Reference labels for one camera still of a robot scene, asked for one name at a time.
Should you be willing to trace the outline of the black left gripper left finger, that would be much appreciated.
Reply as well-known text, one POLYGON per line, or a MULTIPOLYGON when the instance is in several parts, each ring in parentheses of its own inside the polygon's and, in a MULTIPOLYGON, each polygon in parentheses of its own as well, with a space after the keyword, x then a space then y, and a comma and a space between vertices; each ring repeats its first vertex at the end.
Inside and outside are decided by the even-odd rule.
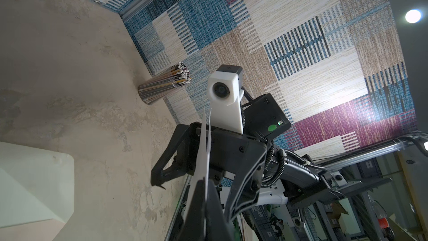
POLYGON ((184 225, 177 237, 178 241, 204 241, 206 237, 206 186, 199 180, 189 191, 187 215, 184 225))

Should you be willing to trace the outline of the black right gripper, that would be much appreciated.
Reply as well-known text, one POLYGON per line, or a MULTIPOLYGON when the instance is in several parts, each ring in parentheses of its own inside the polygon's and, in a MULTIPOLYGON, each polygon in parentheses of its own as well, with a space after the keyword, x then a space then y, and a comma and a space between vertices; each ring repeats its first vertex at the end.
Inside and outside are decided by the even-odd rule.
MULTIPOLYGON (((167 148, 151 170, 151 185, 164 189, 162 185, 168 181, 193 175, 200 137, 201 123, 177 125, 167 148)), ((210 178, 224 177, 226 172, 235 175, 225 205, 227 221, 257 203, 267 150, 265 143, 252 136, 212 127, 210 178)))

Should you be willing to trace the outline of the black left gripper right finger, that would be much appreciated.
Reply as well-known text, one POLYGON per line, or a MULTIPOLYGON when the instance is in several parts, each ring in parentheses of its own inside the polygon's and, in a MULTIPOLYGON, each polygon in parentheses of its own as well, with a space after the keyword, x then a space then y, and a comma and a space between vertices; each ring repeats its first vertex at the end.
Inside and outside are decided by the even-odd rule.
POLYGON ((212 180, 207 183, 206 241, 233 241, 233 231, 226 221, 220 198, 212 180))

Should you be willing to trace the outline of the white letter with green border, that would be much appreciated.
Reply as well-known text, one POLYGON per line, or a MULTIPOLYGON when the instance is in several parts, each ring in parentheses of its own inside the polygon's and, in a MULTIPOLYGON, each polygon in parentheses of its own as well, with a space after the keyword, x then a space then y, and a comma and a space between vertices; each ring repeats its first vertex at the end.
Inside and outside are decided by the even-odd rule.
POLYGON ((195 191, 197 183, 199 181, 204 182, 204 198, 203 202, 206 202, 208 196, 208 175, 209 175, 209 165, 210 165, 210 152, 211 152, 211 111, 209 110, 208 116, 206 111, 203 113, 202 122, 201 122, 201 137, 200 144, 197 153, 196 160, 196 169, 193 177, 191 178, 190 188, 188 191, 186 210, 184 211, 183 218, 187 219, 188 214, 190 213, 191 201, 195 196, 195 191))

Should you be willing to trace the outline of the pink envelope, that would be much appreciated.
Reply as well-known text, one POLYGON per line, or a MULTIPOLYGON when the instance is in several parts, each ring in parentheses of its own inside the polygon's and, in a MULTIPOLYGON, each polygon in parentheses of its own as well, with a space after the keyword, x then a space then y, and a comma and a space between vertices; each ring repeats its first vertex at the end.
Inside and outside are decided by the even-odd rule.
POLYGON ((52 241, 74 213, 72 156, 1 143, 1 240, 52 241))

